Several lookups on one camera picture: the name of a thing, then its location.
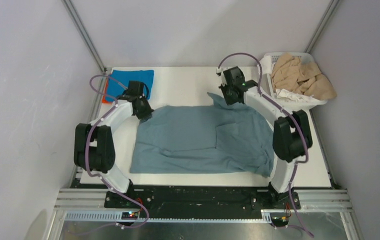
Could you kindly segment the grey-blue t-shirt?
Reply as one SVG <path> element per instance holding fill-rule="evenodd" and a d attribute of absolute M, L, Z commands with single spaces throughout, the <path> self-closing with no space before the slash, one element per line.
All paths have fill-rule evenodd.
<path fill-rule="evenodd" d="M 252 107 L 210 94 L 205 106 L 158 108 L 137 129 L 133 174 L 225 174 L 269 177 L 273 132 Z"/>

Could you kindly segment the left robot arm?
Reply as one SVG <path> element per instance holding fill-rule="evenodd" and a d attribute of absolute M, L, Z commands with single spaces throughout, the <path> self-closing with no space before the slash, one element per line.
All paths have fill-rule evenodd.
<path fill-rule="evenodd" d="M 147 96 L 148 86 L 130 81 L 123 93 L 114 97 L 110 109 L 90 123 L 75 128 L 74 164 L 86 170 L 90 177 L 100 179 L 109 191 L 118 193 L 116 201 L 123 208 L 135 203 L 135 193 L 128 190 L 131 180 L 115 164 L 113 134 L 128 118 L 147 120 L 152 116 Z"/>

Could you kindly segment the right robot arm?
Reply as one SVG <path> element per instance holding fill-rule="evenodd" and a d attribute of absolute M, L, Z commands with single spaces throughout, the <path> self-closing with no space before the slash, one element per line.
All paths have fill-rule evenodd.
<path fill-rule="evenodd" d="M 312 135 L 308 115 L 304 110 L 289 112 L 282 105 L 264 93 L 254 80 L 245 80 L 239 67 L 218 68 L 221 90 L 228 105 L 241 103 L 262 114 L 273 125 L 273 150 L 278 162 L 268 183 L 264 197 L 254 197 L 254 209 L 285 209 L 294 199 L 293 181 L 302 157 L 308 157 L 312 146 Z"/>

